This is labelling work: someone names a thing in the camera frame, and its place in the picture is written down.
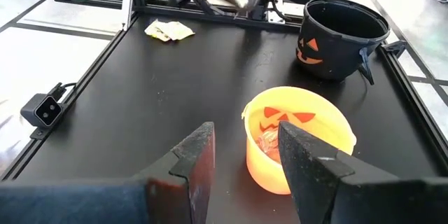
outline orange bucket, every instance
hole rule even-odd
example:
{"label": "orange bucket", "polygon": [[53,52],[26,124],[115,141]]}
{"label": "orange bucket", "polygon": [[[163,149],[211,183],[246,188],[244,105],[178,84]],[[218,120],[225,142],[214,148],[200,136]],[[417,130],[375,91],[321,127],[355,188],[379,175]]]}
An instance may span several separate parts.
{"label": "orange bucket", "polygon": [[262,188],[279,195],[290,194],[281,164],[257,145],[265,130],[278,129],[281,120],[324,140],[351,155],[356,137],[349,122],[327,99],[298,87],[274,87],[258,94],[241,115],[246,129],[246,163],[252,178]]}

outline jack-o'-lantern face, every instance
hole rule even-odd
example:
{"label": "jack-o'-lantern face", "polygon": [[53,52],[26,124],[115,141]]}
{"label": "jack-o'-lantern face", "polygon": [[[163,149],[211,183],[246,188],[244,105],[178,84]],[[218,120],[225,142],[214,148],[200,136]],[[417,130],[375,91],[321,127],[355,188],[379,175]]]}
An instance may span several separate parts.
{"label": "jack-o'-lantern face", "polygon": [[288,121],[294,125],[300,125],[307,123],[314,118],[315,113],[289,113],[280,111],[275,108],[265,107],[264,110],[265,119],[260,121],[260,130],[265,132],[266,130],[275,130],[279,127],[280,121]]}
{"label": "jack-o'-lantern face", "polygon": [[[299,44],[300,44],[300,46],[297,45],[297,58],[301,62],[303,62],[305,64],[319,64],[322,62],[322,59],[313,59],[312,57],[303,55],[303,51],[300,49],[300,47],[305,48],[303,38],[299,40]],[[315,38],[313,38],[312,40],[307,42],[307,47],[311,48],[312,50],[314,50],[316,52],[319,51],[319,47],[317,46],[317,41]]]}

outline small black camera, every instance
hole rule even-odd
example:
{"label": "small black camera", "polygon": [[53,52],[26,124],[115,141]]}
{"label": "small black camera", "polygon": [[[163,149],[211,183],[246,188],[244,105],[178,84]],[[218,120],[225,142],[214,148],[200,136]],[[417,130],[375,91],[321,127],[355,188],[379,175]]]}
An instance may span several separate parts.
{"label": "small black camera", "polygon": [[35,94],[20,110],[31,125],[40,128],[52,127],[61,113],[62,107],[49,94]]}

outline black tabletop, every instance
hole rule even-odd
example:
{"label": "black tabletop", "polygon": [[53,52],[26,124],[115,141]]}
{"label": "black tabletop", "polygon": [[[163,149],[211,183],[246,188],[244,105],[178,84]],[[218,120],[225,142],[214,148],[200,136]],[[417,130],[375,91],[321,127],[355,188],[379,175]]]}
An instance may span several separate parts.
{"label": "black tabletop", "polygon": [[291,198],[264,191],[246,168],[241,112],[258,93],[280,85],[306,88],[336,105],[358,138],[354,156],[406,178],[438,175],[377,56],[374,86],[359,73],[326,83],[295,63],[297,35],[185,21],[196,35],[163,43],[144,34],[154,19],[136,21],[18,180],[132,176],[214,121],[207,222],[297,223]]}

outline white floor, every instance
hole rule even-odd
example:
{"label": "white floor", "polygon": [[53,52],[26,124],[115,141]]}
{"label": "white floor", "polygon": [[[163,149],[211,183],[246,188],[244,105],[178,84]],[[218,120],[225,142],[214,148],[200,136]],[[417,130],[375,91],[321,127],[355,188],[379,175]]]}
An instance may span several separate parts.
{"label": "white floor", "polygon": [[[0,27],[38,1],[0,0]],[[378,11],[371,0],[352,1]],[[420,20],[424,18],[422,16],[428,14],[428,9],[434,13],[446,13],[448,5],[428,0],[378,2],[413,43],[433,75],[448,80],[448,71],[445,71],[448,69],[448,43],[444,43],[448,36],[430,36],[434,26],[443,28],[448,25],[445,22],[448,15],[432,21],[426,19],[427,29],[419,26]],[[114,35],[121,27],[119,10],[57,3],[53,0],[44,1],[18,22],[105,35]],[[388,38],[389,43],[397,40],[394,33]],[[106,40],[95,38],[18,28],[1,31],[0,28],[0,173],[28,142],[29,133],[33,130],[19,116],[23,104],[34,93],[47,92],[57,82],[77,81],[107,43]],[[408,52],[402,55],[400,63],[409,76],[426,77]],[[431,84],[414,83],[414,86],[440,129],[448,136],[448,107],[445,102]]]}

